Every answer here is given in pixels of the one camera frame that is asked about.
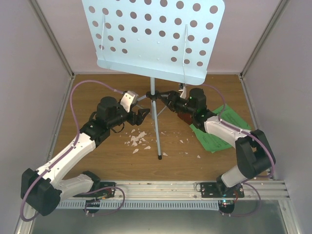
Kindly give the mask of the wooden metronome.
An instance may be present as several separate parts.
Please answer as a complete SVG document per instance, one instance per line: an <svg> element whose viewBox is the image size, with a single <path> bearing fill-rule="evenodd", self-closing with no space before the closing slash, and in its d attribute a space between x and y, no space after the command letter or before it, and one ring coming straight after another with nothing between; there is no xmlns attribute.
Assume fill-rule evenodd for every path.
<svg viewBox="0 0 312 234"><path fill-rule="evenodd" d="M178 113L177 116L188 125L193 124L193 117L188 113Z"/></svg>

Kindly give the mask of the light blue music stand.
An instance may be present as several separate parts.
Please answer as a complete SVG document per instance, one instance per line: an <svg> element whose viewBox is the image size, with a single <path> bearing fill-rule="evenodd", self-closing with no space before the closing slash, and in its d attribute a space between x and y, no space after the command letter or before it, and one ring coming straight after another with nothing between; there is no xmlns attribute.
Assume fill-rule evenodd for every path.
<svg viewBox="0 0 312 234"><path fill-rule="evenodd" d="M201 85L225 11L222 0L85 0L103 69Z"/></svg>

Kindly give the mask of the green sheet music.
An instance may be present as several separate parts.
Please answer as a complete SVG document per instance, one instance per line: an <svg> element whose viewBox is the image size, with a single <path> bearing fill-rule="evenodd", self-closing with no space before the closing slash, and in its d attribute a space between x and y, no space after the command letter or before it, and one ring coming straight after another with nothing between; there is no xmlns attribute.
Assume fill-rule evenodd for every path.
<svg viewBox="0 0 312 234"><path fill-rule="evenodd" d="M247 130L252 129L251 126L227 104L225 105L225 110L222 112L221 118L239 128Z"/></svg>
<svg viewBox="0 0 312 234"><path fill-rule="evenodd" d="M196 128L193 124L190 125L190 128L195 133L195 136L200 144L208 152L214 153L232 148L232 146L227 142L212 134L204 133L200 129Z"/></svg>

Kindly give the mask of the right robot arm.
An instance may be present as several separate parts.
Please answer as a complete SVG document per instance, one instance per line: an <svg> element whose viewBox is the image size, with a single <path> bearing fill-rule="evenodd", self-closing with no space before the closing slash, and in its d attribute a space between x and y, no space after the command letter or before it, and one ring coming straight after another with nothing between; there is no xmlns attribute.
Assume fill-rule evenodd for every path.
<svg viewBox="0 0 312 234"><path fill-rule="evenodd" d="M275 169L276 160L264 132L239 128L223 120L220 114L210 111L203 89L191 89L188 98L181 97L176 91L157 92L156 98L172 112L189 114L197 129L214 135L235 148L236 166L216 180L216 193L220 197L228 197L238 184L268 169Z"/></svg>

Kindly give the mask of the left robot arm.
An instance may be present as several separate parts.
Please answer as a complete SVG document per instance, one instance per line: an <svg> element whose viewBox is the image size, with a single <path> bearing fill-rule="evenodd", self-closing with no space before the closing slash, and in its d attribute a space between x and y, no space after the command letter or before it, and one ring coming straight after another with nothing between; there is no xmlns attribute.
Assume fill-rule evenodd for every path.
<svg viewBox="0 0 312 234"><path fill-rule="evenodd" d="M59 203L76 195L95 197L100 193L100 178L90 171L64 180L64 176L87 154L105 141L116 126L123 127L126 122L141 125L150 109L134 112L136 97L124 94L120 101L104 97L91 113L89 120L79 129L78 134L58 155L36 170L28 168L21 176L22 205L20 217L24 216L25 204L35 209L37 214L47 216Z"/></svg>

